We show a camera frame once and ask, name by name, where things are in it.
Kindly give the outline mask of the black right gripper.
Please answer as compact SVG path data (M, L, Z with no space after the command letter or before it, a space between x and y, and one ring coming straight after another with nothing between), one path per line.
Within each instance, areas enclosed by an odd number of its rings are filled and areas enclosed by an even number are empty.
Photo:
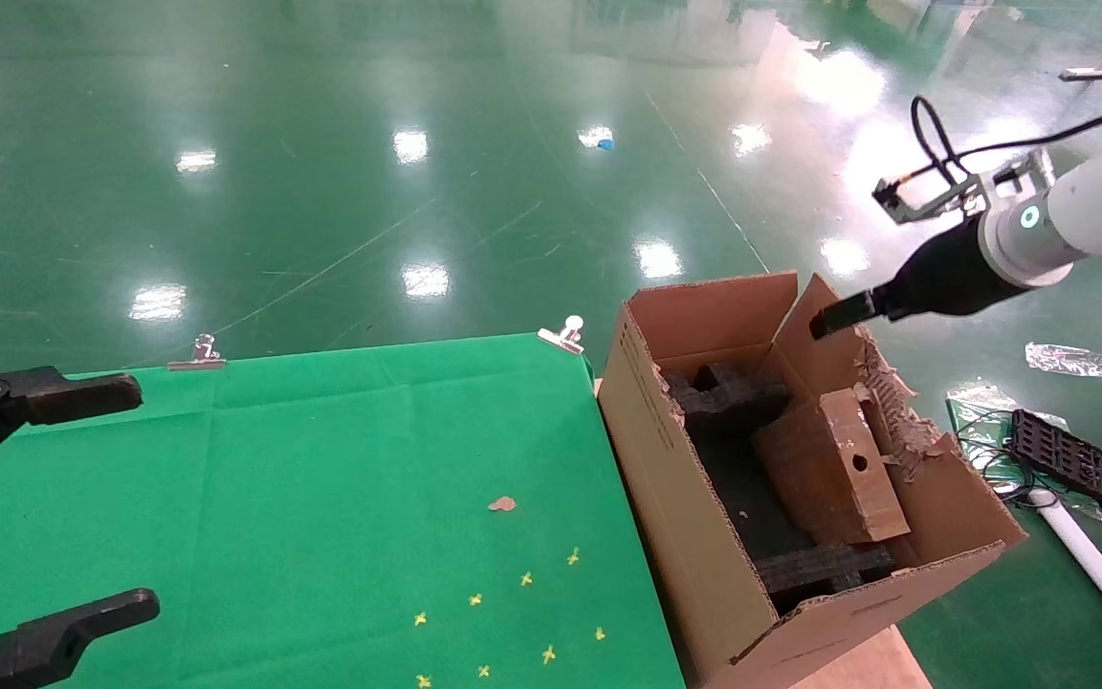
M1006 300L1005 279L988 265L981 238L979 219L932 236L882 286L882 297L863 291L822 308L810 319L810 335L827 340L876 317L900 320L927 313L966 317Z

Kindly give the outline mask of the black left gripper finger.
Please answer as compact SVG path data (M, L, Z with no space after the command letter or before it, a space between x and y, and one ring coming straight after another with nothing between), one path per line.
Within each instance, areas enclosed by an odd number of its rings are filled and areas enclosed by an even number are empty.
M69 678L93 640L156 620L152 589L131 589L0 633L0 688L44 688Z
M141 405L139 381L123 372L82 380L55 367L0 372L0 445L26 426L64 424Z

